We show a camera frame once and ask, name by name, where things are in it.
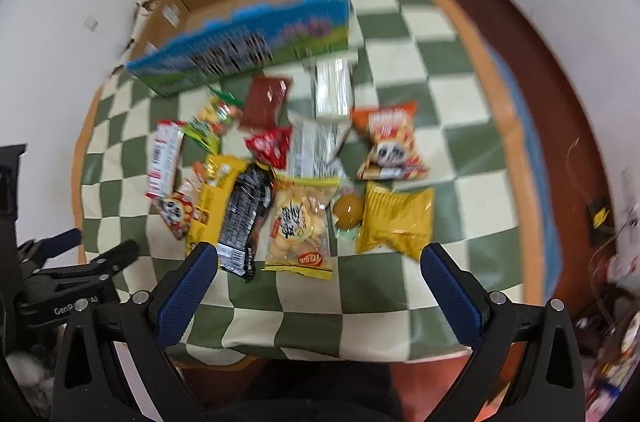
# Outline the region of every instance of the open cardboard box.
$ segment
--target open cardboard box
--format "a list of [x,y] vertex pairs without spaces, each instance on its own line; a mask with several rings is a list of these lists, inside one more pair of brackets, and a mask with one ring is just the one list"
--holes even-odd
[[160,0],[127,68],[161,95],[343,50],[348,0]]

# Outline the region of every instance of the red snack bag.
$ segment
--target red snack bag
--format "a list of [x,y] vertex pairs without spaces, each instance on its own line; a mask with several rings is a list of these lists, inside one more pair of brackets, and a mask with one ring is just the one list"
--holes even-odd
[[280,108],[284,103],[292,80],[258,76],[251,81],[244,100],[244,114],[240,128],[276,129]]
[[424,178],[429,170],[415,149],[416,101],[385,108],[355,109],[353,126],[373,145],[358,170],[359,180]]
[[270,129],[251,139],[244,139],[244,144],[259,162],[285,169],[291,131],[292,128]]

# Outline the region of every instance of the plastic bag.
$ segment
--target plastic bag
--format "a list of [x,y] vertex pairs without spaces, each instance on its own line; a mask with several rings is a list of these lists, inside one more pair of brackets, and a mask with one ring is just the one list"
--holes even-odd
[[290,114],[289,120],[293,133],[287,156],[287,174],[296,178],[346,177],[337,154],[351,123],[318,123],[295,113]]
[[209,155],[188,235],[188,253],[198,242],[218,251],[220,267],[251,280],[255,274],[253,241],[273,196],[273,172],[256,163]]
[[210,91],[207,105],[187,124],[185,134],[204,149],[218,153],[220,137],[242,116],[244,103],[228,92]]
[[338,179],[279,179],[265,271],[332,277],[327,211]]
[[275,169],[285,169],[290,138],[291,128],[270,129],[250,139],[244,139],[244,144],[258,162]]
[[379,109],[356,109],[353,125],[373,144],[360,166],[360,180],[424,178],[429,173],[415,149],[414,115],[417,102]]
[[174,191],[175,170],[184,135],[184,123],[160,121],[156,129],[153,153],[149,163],[146,196],[159,198]]
[[367,183],[356,252],[386,244],[419,261],[422,249],[433,236],[434,195],[433,188],[395,193],[380,184]]
[[245,99],[241,128],[277,129],[278,115],[292,80],[290,78],[255,77]]
[[194,206],[206,179],[204,166],[193,164],[193,176],[185,179],[180,187],[168,197],[157,197],[153,204],[176,240],[189,232]]

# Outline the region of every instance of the orange snack bag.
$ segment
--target orange snack bag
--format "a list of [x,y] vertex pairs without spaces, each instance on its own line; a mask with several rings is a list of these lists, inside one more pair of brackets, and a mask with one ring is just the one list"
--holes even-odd
[[353,126],[373,145],[358,170],[359,180],[424,178],[429,173],[415,149],[416,101],[385,108],[355,109]]

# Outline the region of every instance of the checkered mat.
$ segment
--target checkered mat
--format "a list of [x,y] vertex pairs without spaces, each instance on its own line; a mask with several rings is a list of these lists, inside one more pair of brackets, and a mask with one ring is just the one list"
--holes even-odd
[[[356,105],[419,103],[417,145],[431,173],[427,180],[397,182],[394,189],[433,186],[434,241],[487,289],[520,301],[518,216],[502,139],[456,31],[431,0],[351,2]],[[310,77],[301,64],[265,72],[292,76],[287,108],[311,113]],[[231,76],[222,80],[222,89],[243,98],[249,82],[250,76]],[[147,157],[156,123],[189,120],[206,94],[200,88],[170,98],[151,96],[127,72],[112,76],[102,89],[82,170],[82,228],[88,259],[122,240],[140,244],[140,259],[116,278],[123,299],[151,290],[184,259],[184,244],[172,238],[145,197]],[[350,134],[340,159],[351,177],[367,151]],[[224,139],[223,153],[247,155],[238,131]],[[185,139],[180,176],[204,156]],[[388,247],[356,255],[356,234],[341,233],[332,243],[336,272],[329,281],[260,272],[268,227],[260,236],[255,279],[245,283],[218,272],[181,344],[170,349],[172,357],[207,364],[231,364],[244,354],[405,361],[463,350],[417,262]]]

